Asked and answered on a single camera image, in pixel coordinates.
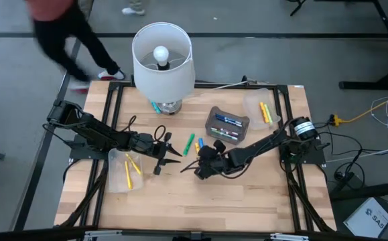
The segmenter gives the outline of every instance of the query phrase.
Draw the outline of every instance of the lamp base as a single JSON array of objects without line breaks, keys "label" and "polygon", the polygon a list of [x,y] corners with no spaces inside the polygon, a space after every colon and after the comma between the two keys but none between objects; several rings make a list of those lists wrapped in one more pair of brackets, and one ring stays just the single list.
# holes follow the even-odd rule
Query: lamp base
[{"label": "lamp base", "polygon": [[173,115],[177,114],[182,108],[182,100],[171,103],[156,103],[162,114]]}]

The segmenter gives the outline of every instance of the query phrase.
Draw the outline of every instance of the red shirt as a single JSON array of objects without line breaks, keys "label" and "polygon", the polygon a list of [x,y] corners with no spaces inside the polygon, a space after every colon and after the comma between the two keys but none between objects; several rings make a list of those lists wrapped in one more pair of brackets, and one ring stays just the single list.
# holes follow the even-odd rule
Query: red shirt
[{"label": "red shirt", "polygon": [[74,0],[26,0],[31,16],[38,21],[53,21],[63,15]]}]

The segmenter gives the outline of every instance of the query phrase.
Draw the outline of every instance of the sneaker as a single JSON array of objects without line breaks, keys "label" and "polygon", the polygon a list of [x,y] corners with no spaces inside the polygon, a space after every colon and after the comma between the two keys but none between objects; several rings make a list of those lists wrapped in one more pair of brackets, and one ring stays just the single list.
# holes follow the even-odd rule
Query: sneaker
[{"label": "sneaker", "polygon": [[145,15],[145,10],[142,9],[141,11],[135,11],[134,9],[130,8],[130,7],[126,7],[124,9],[122,9],[122,14],[123,15],[138,15],[138,16],[143,16]]},{"label": "sneaker", "polygon": [[105,70],[99,74],[99,79],[100,80],[123,80],[123,79],[125,79],[125,75],[120,70],[116,74],[113,74],[113,75],[109,74],[107,72],[107,70]]},{"label": "sneaker", "polygon": [[88,90],[91,81],[71,80],[68,84],[68,88],[71,90]]}]

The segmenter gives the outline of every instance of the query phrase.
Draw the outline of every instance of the gray floor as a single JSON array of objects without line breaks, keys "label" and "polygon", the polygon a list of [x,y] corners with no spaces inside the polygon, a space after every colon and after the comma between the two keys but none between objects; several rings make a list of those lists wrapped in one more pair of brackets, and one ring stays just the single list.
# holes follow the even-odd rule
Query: gray floor
[{"label": "gray floor", "polygon": [[[96,32],[134,32],[145,24],[170,21],[189,32],[377,32],[385,31],[368,3],[317,3],[307,1],[290,18],[294,4],[283,0],[146,1],[145,17],[121,15],[128,0],[100,0],[92,8],[90,24]],[[388,1],[383,1],[388,14]],[[0,0],[0,32],[30,31],[23,1]],[[131,39],[104,38],[104,45],[122,69],[132,73]],[[68,40],[70,51],[74,43]],[[303,84],[312,119],[329,114],[344,118],[368,109],[388,91],[339,90],[338,81],[373,81],[388,73],[388,42],[318,39],[192,40],[197,79],[238,82],[242,75],[272,84]],[[100,69],[81,47],[77,61],[91,74]],[[0,38],[0,231],[11,228],[36,150],[43,136],[41,124],[60,87],[62,72],[39,51],[33,39]],[[68,92],[66,99],[84,103],[85,95]],[[383,110],[377,116],[384,119]],[[388,129],[372,117],[333,131],[356,137],[370,149],[388,148]],[[70,138],[70,133],[60,133]],[[336,152],[356,149],[355,143],[335,139]],[[53,140],[27,228],[51,227],[62,188],[62,172],[69,149]],[[335,159],[326,150],[327,160]],[[388,155],[359,160],[366,184],[388,183]],[[330,163],[330,179],[338,163]],[[388,238],[388,229],[383,237]]]}]

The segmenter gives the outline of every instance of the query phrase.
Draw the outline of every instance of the yellow marker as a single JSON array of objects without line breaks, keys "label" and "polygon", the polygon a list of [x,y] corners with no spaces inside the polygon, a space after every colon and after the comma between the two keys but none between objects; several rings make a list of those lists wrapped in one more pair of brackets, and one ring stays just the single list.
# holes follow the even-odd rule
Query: yellow marker
[{"label": "yellow marker", "polygon": [[128,161],[125,161],[125,172],[127,173],[128,188],[133,189],[133,183],[131,182],[131,177],[129,176]]},{"label": "yellow marker", "polygon": [[273,120],[271,119],[271,115],[269,114],[269,109],[268,109],[267,104],[265,104],[264,107],[265,107],[265,111],[267,112],[268,120],[270,123],[272,123]]},{"label": "yellow marker", "polygon": [[259,106],[261,107],[261,110],[262,110],[263,120],[265,121],[265,123],[269,123],[268,116],[267,116],[267,111],[265,110],[263,102],[260,102]]},{"label": "yellow marker", "polygon": [[195,150],[197,154],[200,152],[200,145],[198,143],[195,143]]},{"label": "yellow marker", "polygon": [[128,155],[128,153],[126,153],[125,155],[127,156],[128,160],[131,162],[131,164],[133,164],[134,169],[137,171],[137,173],[141,175],[140,168],[135,164],[134,160],[130,157],[130,155]]}]

